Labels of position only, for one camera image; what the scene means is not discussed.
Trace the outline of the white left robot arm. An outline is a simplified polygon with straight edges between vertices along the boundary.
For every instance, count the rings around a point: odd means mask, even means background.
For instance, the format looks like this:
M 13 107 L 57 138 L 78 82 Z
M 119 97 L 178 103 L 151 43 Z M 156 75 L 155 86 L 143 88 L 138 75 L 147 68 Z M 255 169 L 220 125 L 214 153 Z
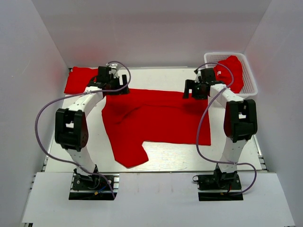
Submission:
M 87 149 L 89 132 L 87 116 L 107 95 L 129 94 L 126 75 L 120 79 L 120 63 L 110 62 L 99 66 L 97 75 L 91 78 L 83 93 L 69 107 L 55 113 L 55 142 L 67 151 L 76 164 L 75 174 L 84 177 L 84 183 L 94 189 L 99 186 L 98 167 Z

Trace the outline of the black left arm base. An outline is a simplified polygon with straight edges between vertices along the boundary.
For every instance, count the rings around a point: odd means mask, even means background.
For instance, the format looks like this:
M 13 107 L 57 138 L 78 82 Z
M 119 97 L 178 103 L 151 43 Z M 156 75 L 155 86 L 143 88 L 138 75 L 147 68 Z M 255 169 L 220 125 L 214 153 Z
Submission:
M 84 180 L 80 175 L 73 175 L 69 193 L 70 201 L 113 201 L 117 196 L 119 175 L 105 175 L 94 177 L 93 181 Z

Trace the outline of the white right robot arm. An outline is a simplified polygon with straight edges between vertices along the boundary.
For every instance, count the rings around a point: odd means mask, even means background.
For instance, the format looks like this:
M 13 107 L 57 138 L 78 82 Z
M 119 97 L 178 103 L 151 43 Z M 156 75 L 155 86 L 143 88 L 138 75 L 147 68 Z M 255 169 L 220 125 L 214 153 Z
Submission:
M 196 74 L 194 80 L 187 79 L 185 81 L 183 97 L 192 96 L 197 100 L 212 99 L 206 107 L 198 127 L 201 128 L 203 119 L 214 101 L 225 108 L 223 130 L 226 141 L 222 156 L 219 161 L 203 157 L 209 162 L 216 163 L 216 169 L 219 173 L 214 176 L 214 184 L 223 189 L 231 183 L 229 174 L 234 174 L 237 171 L 244 146 L 257 132 L 256 103 L 252 99 L 240 97 L 230 89 L 231 85 L 217 80 L 212 68 L 196 69 L 194 73 Z

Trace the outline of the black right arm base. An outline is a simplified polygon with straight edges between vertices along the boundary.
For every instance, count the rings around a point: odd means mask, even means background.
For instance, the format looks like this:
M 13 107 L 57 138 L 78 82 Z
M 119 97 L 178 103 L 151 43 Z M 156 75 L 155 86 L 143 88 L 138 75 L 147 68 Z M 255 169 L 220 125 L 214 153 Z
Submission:
M 237 171 L 222 172 L 216 167 L 212 174 L 192 177 L 197 184 L 199 201 L 242 201 L 243 193 Z

